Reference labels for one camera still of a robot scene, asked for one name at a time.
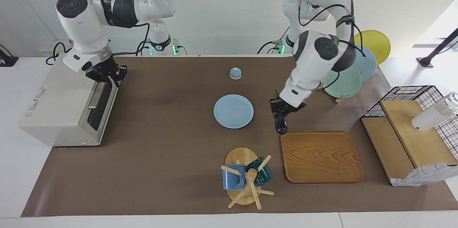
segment yellow plate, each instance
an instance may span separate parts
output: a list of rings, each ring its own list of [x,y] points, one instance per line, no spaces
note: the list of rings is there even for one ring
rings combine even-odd
[[[363,45],[374,53],[377,64],[383,63],[391,52],[390,39],[382,32],[376,30],[365,30],[361,33],[363,35]],[[355,35],[355,44],[361,44],[360,34]]]

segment label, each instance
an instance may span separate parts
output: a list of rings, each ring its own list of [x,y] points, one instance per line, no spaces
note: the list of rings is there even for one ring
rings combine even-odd
[[[40,103],[41,98],[44,96],[44,93],[46,93],[46,89],[47,89],[46,86],[41,86],[41,88],[38,90],[38,92],[36,93],[36,96],[31,101],[30,106],[28,107],[26,113],[23,116],[24,119],[30,119],[32,117],[33,112],[38,107],[38,104]]]

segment white cup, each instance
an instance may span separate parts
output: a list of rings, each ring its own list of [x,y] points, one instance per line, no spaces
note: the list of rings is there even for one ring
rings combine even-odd
[[[412,125],[420,131],[428,131],[455,116],[457,112],[457,93],[450,93],[412,119]]]

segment black stand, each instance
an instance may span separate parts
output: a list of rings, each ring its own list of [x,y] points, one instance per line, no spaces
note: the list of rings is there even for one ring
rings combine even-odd
[[[438,45],[430,55],[424,58],[417,58],[417,62],[425,68],[433,68],[431,60],[434,56],[440,53],[450,42],[458,36],[458,29],[455,29],[440,45]]]
[[[2,50],[0,50],[0,67],[13,67],[18,59],[19,57],[8,56]]]

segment round wooden base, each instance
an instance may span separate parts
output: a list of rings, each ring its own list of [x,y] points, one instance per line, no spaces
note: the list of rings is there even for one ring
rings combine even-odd
[[[228,153],[226,156],[226,161],[224,164],[244,164],[247,165],[257,159],[257,155],[250,149],[245,148],[245,147],[239,147],[236,149],[233,149]],[[240,193],[242,190],[228,190],[228,195],[231,198],[231,200],[234,200],[234,198]],[[255,198],[253,197],[252,192],[246,192],[239,200],[237,200],[237,204],[239,205],[250,205],[251,203],[255,202]]]

